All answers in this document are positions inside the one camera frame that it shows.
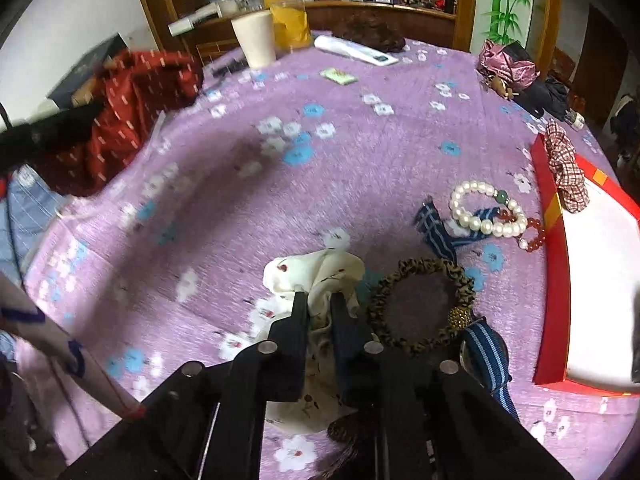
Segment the brown fur object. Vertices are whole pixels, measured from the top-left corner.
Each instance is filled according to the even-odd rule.
[[[402,34],[376,18],[353,16],[332,30],[336,38],[353,41],[380,52],[402,52],[406,41]]]

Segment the green bead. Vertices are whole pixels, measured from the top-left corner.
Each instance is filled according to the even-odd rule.
[[[495,197],[495,201],[498,204],[505,204],[508,200],[509,196],[507,195],[507,192],[503,189],[501,189],[500,191],[498,191],[498,195]]]

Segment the silver screw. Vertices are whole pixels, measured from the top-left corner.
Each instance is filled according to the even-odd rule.
[[[440,363],[440,371],[446,373],[447,375],[453,375],[458,370],[460,370],[460,367],[455,361],[446,360]]]
[[[258,345],[258,352],[261,354],[273,354],[278,349],[278,344],[275,341],[263,341]]]
[[[379,343],[377,341],[367,341],[366,343],[364,343],[364,351],[367,354],[379,354],[384,349],[385,347],[382,346],[382,343]]]
[[[180,371],[187,377],[193,377],[199,374],[203,368],[204,365],[202,363],[199,363],[197,361],[189,361],[188,363],[182,365]]]

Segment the black cable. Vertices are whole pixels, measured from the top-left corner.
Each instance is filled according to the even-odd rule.
[[[0,103],[0,116],[2,117],[2,120],[4,121],[4,124],[6,126],[6,129],[8,130],[11,127],[11,121],[9,120],[9,116],[7,115],[6,110],[2,106],[2,103]],[[20,266],[20,257],[18,256],[17,243],[15,239],[14,217],[11,214],[11,201],[9,200],[9,198],[11,197],[11,193],[10,193],[11,181],[9,180],[8,175],[5,177],[5,180],[6,180],[6,230],[9,238],[9,246],[14,258],[15,270],[18,272],[18,280],[20,281],[20,288],[28,296],[29,293],[27,292],[27,288],[24,284],[24,275],[22,273],[22,267]],[[84,426],[82,425],[82,422],[80,420],[80,415],[78,414],[76,407],[71,402],[71,398],[69,397],[69,394],[65,388],[65,385],[62,383],[62,379],[60,379],[59,375],[56,372],[56,369],[53,364],[53,359],[51,357],[47,357],[47,361],[49,362],[49,369],[51,370],[51,373],[55,378],[56,383],[60,388],[60,391],[62,392],[62,396],[65,398],[65,401],[68,404],[69,409],[71,410],[71,413],[76,420],[76,424],[78,425],[78,430],[80,431],[82,440],[84,441],[86,448],[89,449],[91,447],[91,442],[89,441],[89,438],[86,436],[86,431],[84,430]]]

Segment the small green card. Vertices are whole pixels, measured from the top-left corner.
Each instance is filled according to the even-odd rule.
[[[347,74],[337,68],[327,68],[326,70],[322,70],[320,75],[338,83],[338,85],[348,85],[349,83],[353,83],[358,80],[356,76]]]

